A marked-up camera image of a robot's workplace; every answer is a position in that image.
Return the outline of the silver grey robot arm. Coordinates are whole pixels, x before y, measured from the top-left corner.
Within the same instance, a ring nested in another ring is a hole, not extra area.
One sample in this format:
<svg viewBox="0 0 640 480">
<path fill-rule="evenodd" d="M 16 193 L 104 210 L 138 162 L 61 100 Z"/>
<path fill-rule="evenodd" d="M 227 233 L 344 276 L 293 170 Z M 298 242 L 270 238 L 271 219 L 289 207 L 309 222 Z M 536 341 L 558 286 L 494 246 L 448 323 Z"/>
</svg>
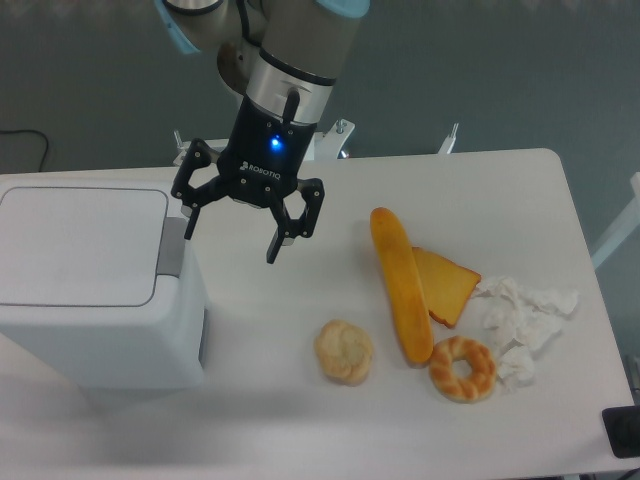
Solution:
<svg viewBox="0 0 640 480">
<path fill-rule="evenodd" d="M 191 141 L 171 194 L 189 218 L 228 197 L 268 209 L 277 228 L 267 250 L 313 235 L 324 200 L 320 179 L 298 176 L 355 39 L 367 1 L 159 1 L 171 37 L 187 52 L 233 52 L 218 71 L 241 97 L 226 147 Z"/>
</svg>

